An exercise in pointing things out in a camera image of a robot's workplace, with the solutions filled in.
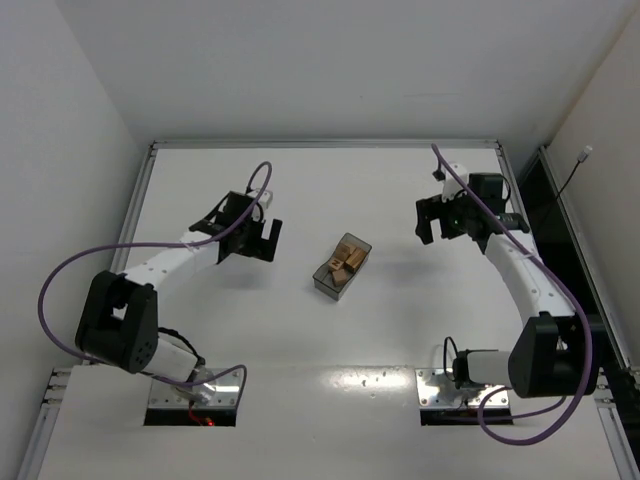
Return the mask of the long striped wood block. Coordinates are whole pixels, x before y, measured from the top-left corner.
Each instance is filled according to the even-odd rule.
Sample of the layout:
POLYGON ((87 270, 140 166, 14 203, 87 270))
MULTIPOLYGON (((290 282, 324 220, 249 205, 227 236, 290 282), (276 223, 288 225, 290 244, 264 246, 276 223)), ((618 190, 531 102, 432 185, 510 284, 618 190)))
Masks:
POLYGON ((361 248, 355 248, 344 261, 344 268, 351 273, 359 270, 367 258, 367 252, 361 248))

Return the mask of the long plain wood block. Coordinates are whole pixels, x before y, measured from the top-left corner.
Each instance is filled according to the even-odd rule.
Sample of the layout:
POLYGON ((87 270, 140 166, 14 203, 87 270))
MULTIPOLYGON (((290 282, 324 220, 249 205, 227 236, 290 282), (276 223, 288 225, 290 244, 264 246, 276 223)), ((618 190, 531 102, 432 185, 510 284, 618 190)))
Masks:
POLYGON ((333 253, 333 256, 340 261, 346 261, 355 251, 357 247, 348 242, 340 242, 333 253))

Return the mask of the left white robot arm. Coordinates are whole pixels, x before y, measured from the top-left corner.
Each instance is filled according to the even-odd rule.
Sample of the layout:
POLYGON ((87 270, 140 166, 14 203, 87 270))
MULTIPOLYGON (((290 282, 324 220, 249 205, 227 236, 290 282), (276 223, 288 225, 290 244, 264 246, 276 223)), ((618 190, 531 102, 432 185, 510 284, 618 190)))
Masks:
POLYGON ((273 261, 282 228, 263 233, 269 190, 229 192, 189 227, 177 246, 122 272, 103 271, 90 285, 75 336, 80 351, 128 373, 144 373, 183 391, 211 382, 211 370, 192 346, 160 328, 162 305, 196 274, 231 255, 273 261))

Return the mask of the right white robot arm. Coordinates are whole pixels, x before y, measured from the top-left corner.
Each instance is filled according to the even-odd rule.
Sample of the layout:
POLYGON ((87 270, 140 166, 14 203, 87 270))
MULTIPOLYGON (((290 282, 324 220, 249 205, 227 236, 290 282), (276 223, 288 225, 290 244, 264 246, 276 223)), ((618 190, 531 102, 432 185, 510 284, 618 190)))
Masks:
POLYGON ((590 395, 596 387, 605 330, 581 321, 566 294, 543 272, 524 217, 506 209, 500 174, 437 171, 441 194, 416 203, 416 235, 433 242, 431 224, 444 239, 467 236, 500 274, 520 314, 523 330, 509 351, 463 350, 452 367, 457 387, 497 384, 521 398, 590 395))

